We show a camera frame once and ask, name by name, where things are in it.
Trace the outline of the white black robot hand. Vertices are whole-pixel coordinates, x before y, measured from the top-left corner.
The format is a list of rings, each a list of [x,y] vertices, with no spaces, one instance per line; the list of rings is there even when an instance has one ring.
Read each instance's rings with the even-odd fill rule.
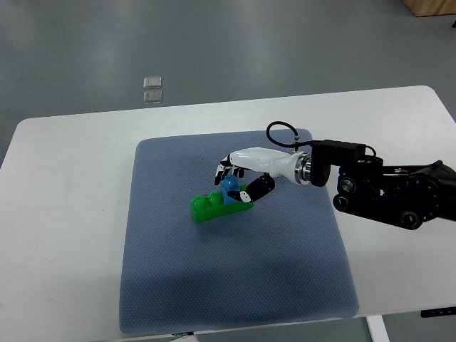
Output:
[[[230,190],[227,195],[238,202],[252,203],[261,199],[275,188],[275,179],[284,177],[288,181],[307,185],[310,183],[311,155],[306,152],[289,154],[263,147],[250,147],[228,154],[217,166],[214,183],[228,175],[242,178],[245,170],[261,172],[263,175],[249,183],[244,190]]]

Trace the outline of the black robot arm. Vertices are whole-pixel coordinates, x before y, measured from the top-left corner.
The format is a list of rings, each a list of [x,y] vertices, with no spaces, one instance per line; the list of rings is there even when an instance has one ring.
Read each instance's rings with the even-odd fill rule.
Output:
[[[385,166],[360,143],[294,138],[293,151],[310,146],[298,164],[299,180],[324,186],[331,167],[338,167],[333,206],[340,212],[415,230],[436,218],[455,220],[455,171],[437,160],[428,165]]]

